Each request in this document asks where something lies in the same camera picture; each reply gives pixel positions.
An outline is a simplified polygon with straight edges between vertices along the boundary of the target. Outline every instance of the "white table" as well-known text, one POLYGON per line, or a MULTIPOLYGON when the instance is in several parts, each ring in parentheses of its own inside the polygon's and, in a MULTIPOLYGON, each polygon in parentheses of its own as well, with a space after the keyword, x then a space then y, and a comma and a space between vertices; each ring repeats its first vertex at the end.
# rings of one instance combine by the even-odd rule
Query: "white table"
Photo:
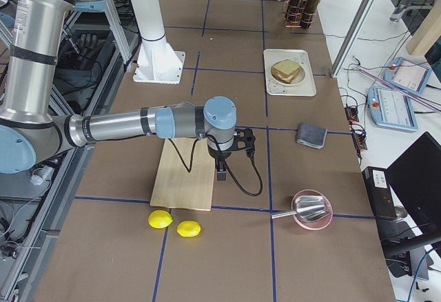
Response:
MULTIPOLYGON (((327 47, 332 61, 335 60, 344 40, 343 38, 339 37, 346 35, 361 1, 362 0, 322 0, 318 6, 318 13, 322 22, 323 31, 327 35, 327 47)), ((393 12, 393 9, 394 6, 390 0, 376 0, 372 11, 369 13, 367 20, 365 21, 365 24, 358 35, 358 38, 387 39, 389 37, 395 37, 399 34, 405 33, 407 31, 407 27, 402 21, 393 23, 389 20, 389 16, 393 12)), ((357 39, 353 45, 353 48, 351 49, 350 55, 343 64, 343 67, 348 68, 350 63, 355 63, 353 56, 359 59, 361 65, 366 68, 384 66, 386 65, 387 59, 391 53, 395 50, 397 45, 401 43, 400 41, 402 39, 406 39, 408 35, 409 33, 406 33, 401 37, 388 41, 364 41, 357 39)), ((424 57, 415 57, 409 55, 405 44, 401 47, 396 56, 406 57, 417 63, 425 61, 424 57)), ((381 69, 377 69, 372 70, 371 72, 374 72, 374 74, 377 75, 380 73, 380 71, 381 69)), ((346 70, 341 70, 337 79, 339 86, 347 89, 349 95, 355 97, 359 104, 365 102, 365 98, 362 95, 357 94, 356 92, 353 92, 347 88, 346 70)), ((367 94, 370 86, 373 83, 372 79, 368 79, 356 71, 349 71, 349 80, 350 87, 363 94, 367 94)), ((429 85, 441 87, 440 82, 434 74, 431 75, 429 85)), ((441 102, 441 91, 426 88, 423 97, 441 102)), ((348 104, 354 104, 353 100, 348 99, 348 104)), ((424 108, 415 102, 413 102, 413 109, 415 111, 430 111, 430 109, 424 108)), ((366 112, 365 115, 364 106, 359 107, 358 115, 360 117, 361 124, 367 131, 368 151, 362 153, 362 169, 364 169, 366 166, 387 168, 425 131, 429 131, 431 135, 441 143, 441 116, 439 114, 416 115, 419 130, 414 133, 379 128, 373 123, 368 112, 366 112)), ((395 202, 396 204, 399 204, 397 198, 395 198, 395 202)), ((411 227, 415 226, 415 223, 411 219, 408 219, 408 224, 411 227)), ((418 229, 414 230, 414 232, 416 234, 420 234, 418 229)), ((438 257, 438 255, 435 252, 432 252, 431 257, 435 261, 434 267, 441 269, 441 259, 438 257)), ((429 282, 422 283, 419 281, 419 283, 421 288, 428 287, 430 290, 425 293, 421 290, 415 290, 412 294, 411 301, 437 301, 437 299, 439 299, 439 296, 441 296, 441 274, 434 271, 429 271, 429 276, 429 282)), ((391 281, 393 283, 396 298, 406 301, 412 278, 409 276, 404 276, 397 279, 391 275, 391 281)))

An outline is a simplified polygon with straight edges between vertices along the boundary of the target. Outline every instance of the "cutting board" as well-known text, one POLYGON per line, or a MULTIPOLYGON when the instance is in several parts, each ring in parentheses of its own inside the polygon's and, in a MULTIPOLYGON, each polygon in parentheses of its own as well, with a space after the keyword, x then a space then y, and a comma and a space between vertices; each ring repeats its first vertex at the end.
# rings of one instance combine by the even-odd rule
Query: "cutting board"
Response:
MULTIPOLYGON (((173 139, 187 166, 194 139, 173 139)), ((209 211, 212 208, 214 159, 208 154, 207 140, 198 141, 193 168, 184 168, 173 145, 165 140, 154 183, 152 207, 182 208, 209 211)))

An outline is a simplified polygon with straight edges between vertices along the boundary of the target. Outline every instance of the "square plate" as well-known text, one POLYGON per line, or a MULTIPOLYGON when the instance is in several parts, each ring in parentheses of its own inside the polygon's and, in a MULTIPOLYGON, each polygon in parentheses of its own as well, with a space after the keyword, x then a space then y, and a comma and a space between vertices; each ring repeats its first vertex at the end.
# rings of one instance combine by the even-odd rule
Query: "square plate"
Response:
POLYGON ((265 83, 267 93, 270 95, 282 95, 286 97, 313 97, 316 95, 316 84, 312 75, 308 53, 304 50, 295 49, 265 49, 263 51, 265 62, 265 83), (284 59, 291 59, 300 64, 305 71, 305 79, 297 85, 283 85, 271 75, 271 67, 284 59))

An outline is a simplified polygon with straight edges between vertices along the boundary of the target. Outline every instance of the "blue device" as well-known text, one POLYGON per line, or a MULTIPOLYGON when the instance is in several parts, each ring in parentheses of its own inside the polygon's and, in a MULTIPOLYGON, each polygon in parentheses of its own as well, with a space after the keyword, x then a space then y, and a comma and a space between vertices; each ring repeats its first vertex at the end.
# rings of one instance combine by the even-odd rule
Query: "blue device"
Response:
POLYGON ((415 132, 418 124, 411 100, 390 88, 372 86, 367 103, 374 123, 383 128, 415 132))
POLYGON ((397 57, 391 64, 396 68, 394 70, 388 69, 384 73, 385 81, 411 94, 421 96, 429 81, 431 68, 421 66, 421 64, 409 61, 404 57, 397 57))

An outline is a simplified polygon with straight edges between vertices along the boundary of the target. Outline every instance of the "folded cloth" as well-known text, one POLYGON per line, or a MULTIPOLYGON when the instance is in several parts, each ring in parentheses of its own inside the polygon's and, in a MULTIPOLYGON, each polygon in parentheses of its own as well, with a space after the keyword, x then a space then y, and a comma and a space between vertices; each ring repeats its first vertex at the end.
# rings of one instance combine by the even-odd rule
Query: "folded cloth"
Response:
POLYGON ((327 132, 326 128, 302 122, 298 126, 297 142, 301 145, 321 149, 325 145, 327 132))

